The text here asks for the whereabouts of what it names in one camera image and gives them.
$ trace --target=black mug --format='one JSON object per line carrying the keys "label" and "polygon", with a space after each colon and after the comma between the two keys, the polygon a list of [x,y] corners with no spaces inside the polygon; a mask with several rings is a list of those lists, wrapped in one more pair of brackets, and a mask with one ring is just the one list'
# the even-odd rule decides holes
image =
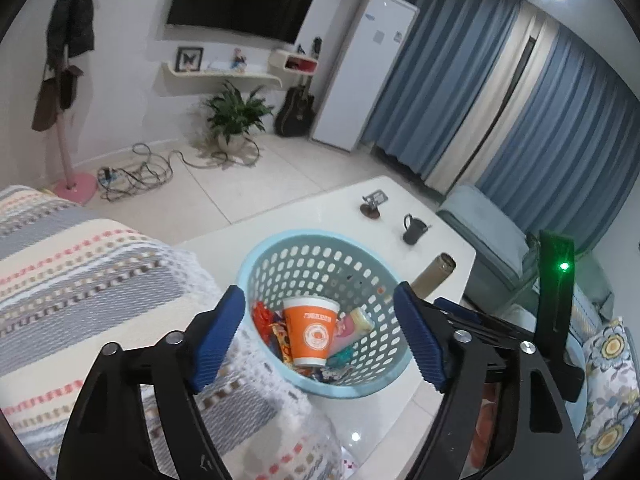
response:
{"label": "black mug", "polygon": [[418,243],[420,237],[425,234],[429,230],[427,224],[425,224],[419,218],[414,218],[411,215],[407,215],[404,217],[404,228],[406,232],[402,235],[402,240],[409,245],[415,245]]}

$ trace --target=picture frame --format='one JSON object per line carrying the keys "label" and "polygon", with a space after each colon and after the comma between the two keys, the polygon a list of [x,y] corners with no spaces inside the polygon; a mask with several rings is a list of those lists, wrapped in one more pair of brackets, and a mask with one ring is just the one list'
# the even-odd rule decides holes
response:
{"label": "picture frame", "polygon": [[175,57],[176,72],[199,72],[204,49],[200,46],[179,46]]}

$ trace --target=striped blanket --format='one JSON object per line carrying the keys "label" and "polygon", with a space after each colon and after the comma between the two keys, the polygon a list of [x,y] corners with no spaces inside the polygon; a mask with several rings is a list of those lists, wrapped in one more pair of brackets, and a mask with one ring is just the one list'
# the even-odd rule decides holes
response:
{"label": "striped blanket", "polygon": [[[193,255],[55,196],[0,191],[0,407],[51,478],[100,348],[153,345],[221,296]],[[176,478],[152,387],[142,394],[159,468]],[[273,375],[243,325],[196,402],[235,479],[340,478],[329,421]]]}

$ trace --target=blue curtain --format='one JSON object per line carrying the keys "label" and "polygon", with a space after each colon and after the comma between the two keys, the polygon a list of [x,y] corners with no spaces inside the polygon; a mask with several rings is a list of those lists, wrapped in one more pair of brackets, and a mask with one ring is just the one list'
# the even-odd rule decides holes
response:
{"label": "blue curtain", "polygon": [[521,0],[408,0],[420,9],[363,136],[424,178],[494,66]]}
{"label": "blue curtain", "polygon": [[523,231],[596,245],[640,171],[640,102],[567,28],[478,187]]}

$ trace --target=flower pot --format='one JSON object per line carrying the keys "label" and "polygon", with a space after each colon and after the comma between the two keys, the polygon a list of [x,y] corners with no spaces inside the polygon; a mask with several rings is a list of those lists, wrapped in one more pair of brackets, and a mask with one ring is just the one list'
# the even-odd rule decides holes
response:
{"label": "flower pot", "polygon": [[237,152],[242,150],[246,139],[243,135],[232,135],[229,139],[229,142],[226,142],[226,137],[224,135],[218,136],[218,146],[222,152],[227,155],[235,155]]}

